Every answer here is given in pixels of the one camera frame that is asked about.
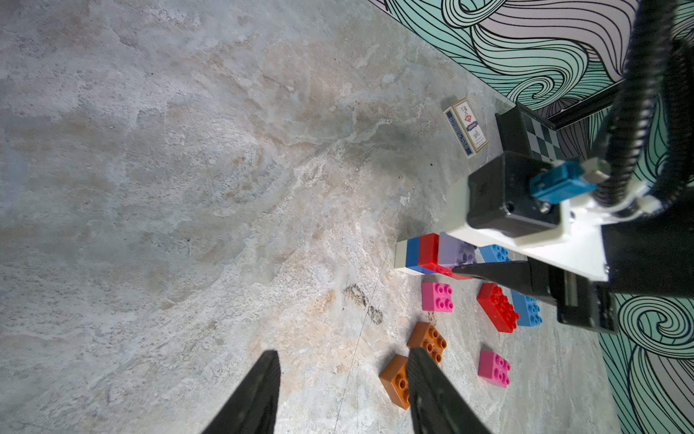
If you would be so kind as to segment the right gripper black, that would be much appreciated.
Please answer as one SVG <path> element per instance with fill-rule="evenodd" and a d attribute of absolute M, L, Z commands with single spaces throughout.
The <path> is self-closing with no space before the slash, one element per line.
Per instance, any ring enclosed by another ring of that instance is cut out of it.
<path fill-rule="evenodd" d="M 591 281 L 539 260 L 462 265 L 455 276 L 478 278 L 557 308 L 558 322 L 614 334 L 616 296 L 693 298 L 693 191 L 651 218 L 603 228 L 608 279 Z"/>

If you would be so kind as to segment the small blue lego brick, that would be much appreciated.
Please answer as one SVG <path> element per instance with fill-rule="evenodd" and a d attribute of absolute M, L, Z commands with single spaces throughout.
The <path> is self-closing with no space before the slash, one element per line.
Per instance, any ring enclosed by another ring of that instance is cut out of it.
<path fill-rule="evenodd" d="M 408 240 L 405 267 L 410 274 L 428 275 L 430 271 L 419 265 L 420 238 Z"/>

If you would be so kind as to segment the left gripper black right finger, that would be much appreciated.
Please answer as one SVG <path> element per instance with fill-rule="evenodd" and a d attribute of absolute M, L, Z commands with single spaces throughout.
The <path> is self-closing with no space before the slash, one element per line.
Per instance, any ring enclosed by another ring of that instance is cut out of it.
<path fill-rule="evenodd" d="M 415 433 L 490 433 L 423 348 L 410 350 L 406 372 Z"/>

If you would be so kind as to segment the lilac lego brick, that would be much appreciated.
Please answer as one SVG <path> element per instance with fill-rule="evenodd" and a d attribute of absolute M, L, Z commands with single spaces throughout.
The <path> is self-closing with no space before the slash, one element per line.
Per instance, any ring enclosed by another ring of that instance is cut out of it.
<path fill-rule="evenodd" d="M 477 264 L 476 247 L 447 233 L 439 234 L 437 263 L 446 269 Z"/>

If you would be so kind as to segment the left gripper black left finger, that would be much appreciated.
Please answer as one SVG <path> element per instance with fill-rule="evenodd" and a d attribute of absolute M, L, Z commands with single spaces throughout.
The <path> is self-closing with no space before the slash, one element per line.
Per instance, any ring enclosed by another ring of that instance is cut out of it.
<path fill-rule="evenodd" d="M 278 352 L 266 350 L 204 429 L 204 433 L 273 433 L 280 383 Z"/>

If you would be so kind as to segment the white lego brick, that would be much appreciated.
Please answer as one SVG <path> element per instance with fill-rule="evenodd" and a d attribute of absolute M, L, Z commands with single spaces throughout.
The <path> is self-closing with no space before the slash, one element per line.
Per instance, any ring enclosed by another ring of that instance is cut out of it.
<path fill-rule="evenodd" d="M 396 271 L 404 271 L 407 268 L 407 251 L 407 240 L 397 242 L 394 259 L 394 269 Z"/>

